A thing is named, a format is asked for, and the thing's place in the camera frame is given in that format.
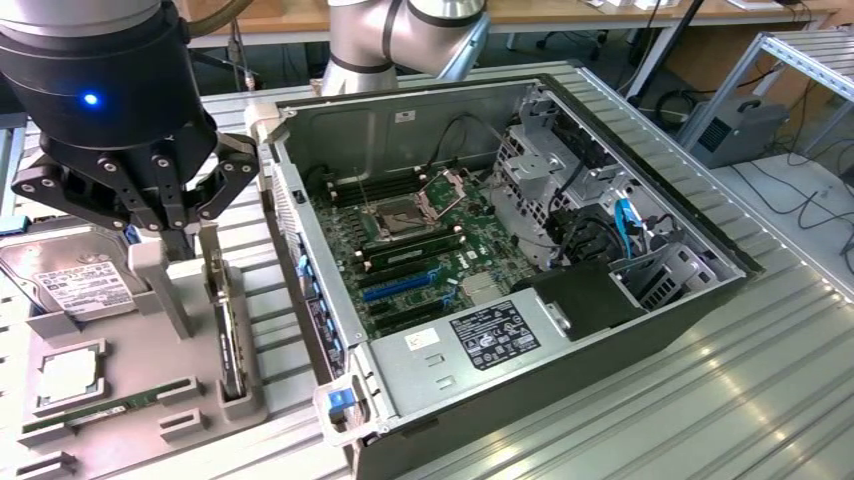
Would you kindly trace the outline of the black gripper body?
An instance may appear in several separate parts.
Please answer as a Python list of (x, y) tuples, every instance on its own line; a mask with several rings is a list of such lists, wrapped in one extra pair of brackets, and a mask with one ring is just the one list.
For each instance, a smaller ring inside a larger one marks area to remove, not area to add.
[(202, 161), (217, 144), (170, 2), (6, 2), (2, 73), (57, 161)]

